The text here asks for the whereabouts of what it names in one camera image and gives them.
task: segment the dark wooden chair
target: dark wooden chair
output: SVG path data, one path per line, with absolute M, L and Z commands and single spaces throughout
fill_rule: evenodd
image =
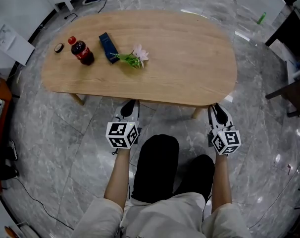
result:
M 289 100 L 296 111 L 287 113 L 288 117 L 300 116 L 300 80 L 293 82 L 290 85 L 282 87 L 281 89 L 266 95 L 265 97 L 269 100 L 274 97 L 281 95 L 283 98 Z
M 6 115 L 8 112 L 8 108 L 12 99 L 12 94 L 11 91 L 9 90 L 6 81 L 3 80 L 2 78 L 0 79 L 0 99 L 5 101 L 5 104 L 3 106 L 1 116 L 0 116 L 0 145 L 3 144 L 3 130 L 5 127 L 5 120 L 6 120 Z

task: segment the black and white marker cube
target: black and white marker cube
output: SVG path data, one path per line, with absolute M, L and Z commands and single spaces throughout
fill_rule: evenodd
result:
M 106 138 L 113 148 L 130 149 L 138 136 L 135 122 L 109 122 L 107 125 Z
M 241 146 L 239 131 L 218 131 L 212 143 L 218 154 L 234 153 Z

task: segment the black cable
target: black cable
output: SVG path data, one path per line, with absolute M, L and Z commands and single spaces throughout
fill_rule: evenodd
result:
M 100 13 L 101 10 L 104 9 L 106 3 L 107 3 L 107 0 L 105 0 L 105 3 L 104 3 L 104 5 L 103 5 L 103 7 L 98 11 L 98 13 Z M 71 16 L 71 15 L 75 15 L 75 17 L 71 20 L 71 22 L 73 22 L 73 20 L 76 19 L 76 18 L 78 17 L 78 15 L 77 15 L 76 13 L 71 13 L 71 14 L 65 16 L 64 19 L 67 19 L 67 18 L 68 18 L 69 16 Z
M 70 15 L 67 15 L 66 17 L 64 17 L 64 19 L 67 19 L 71 15 L 75 15 L 75 17 L 71 20 L 71 22 L 73 22 L 73 20 L 78 17 L 78 15 L 76 13 L 71 13 Z
M 278 195 L 278 197 L 274 200 L 274 202 L 270 205 L 270 207 L 265 211 L 265 213 L 262 215 L 262 217 L 259 219 L 259 221 L 257 223 L 255 223 L 253 226 L 251 226 L 248 229 L 251 229 L 253 227 L 255 227 L 256 225 L 258 225 L 258 223 L 263 219 L 263 217 L 267 214 L 267 212 L 270 210 L 270 208 L 274 205 L 274 203 L 278 200 L 278 198 L 281 196 L 281 194 L 283 193 L 283 191 L 287 188 L 287 186 L 289 185 L 289 183 L 291 182 L 292 178 L 294 177 L 294 175 L 296 174 L 296 172 L 294 172 L 293 176 L 291 177 L 291 179 L 289 180 L 289 182 L 287 183 L 287 185 L 284 187 L 284 189 L 280 192 L 280 194 Z
M 105 5 L 106 5 L 106 3 L 107 3 L 107 0 L 105 0 L 105 3 L 104 3 L 104 6 L 98 11 L 98 13 L 97 14 L 99 14 L 100 13 L 100 11 L 102 10 L 102 9 L 104 9 L 104 7 L 105 7 Z
M 118 148 L 116 148 L 116 150 L 115 150 L 114 152 L 111 152 L 111 154 L 112 154 L 112 155 L 115 155 L 115 154 L 117 154 L 117 153 L 118 153 L 118 150 L 119 150 L 119 149 L 118 149 Z
M 71 228 L 71 227 L 68 226 L 67 224 L 63 223 L 61 220 L 58 220 L 57 218 L 55 218 L 55 217 L 53 217 L 52 215 L 50 215 L 50 214 L 47 212 L 47 210 L 45 209 L 45 206 L 43 205 L 43 203 L 41 203 L 39 200 L 34 199 L 34 198 L 29 194 L 29 192 L 27 191 L 25 185 L 23 185 L 23 183 L 22 183 L 18 178 L 13 178 L 13 179 L 18 180 L 18 181 L 21 183 L 21 185 L 23 186 L 23 188 L 25 189 L 25 191 L 27 192 L 27 194 L 30 196 L 30 198 L 31 198 L 32 200 L 37 201 L 38 203 L 40 203 L 40 204 L 42 205 L 43 209 L 45 210 L 45 212 L 46 212 L 51 218 L 54 218 L 55 220 L 59 221 L 60 223 L 62 223 L 62 224 L 65 225 L 66 227 L 68 227 L 68 228 L 74 230 L 73 228 Z

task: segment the white wall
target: white wall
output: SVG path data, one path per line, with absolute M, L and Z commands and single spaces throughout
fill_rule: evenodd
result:
M 47 0 L 0 0 L 0 19 L 28 40 L 53 10 Z M 0 51 L 0 69 L 11 69 L 15 60 Z

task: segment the bottle label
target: bottle label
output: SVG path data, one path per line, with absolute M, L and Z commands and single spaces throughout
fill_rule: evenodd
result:
M 90 53 L 90 49 L 86 46 L 85 49 L 79 54 L 75 55 L 77 59 L 83 59 Z

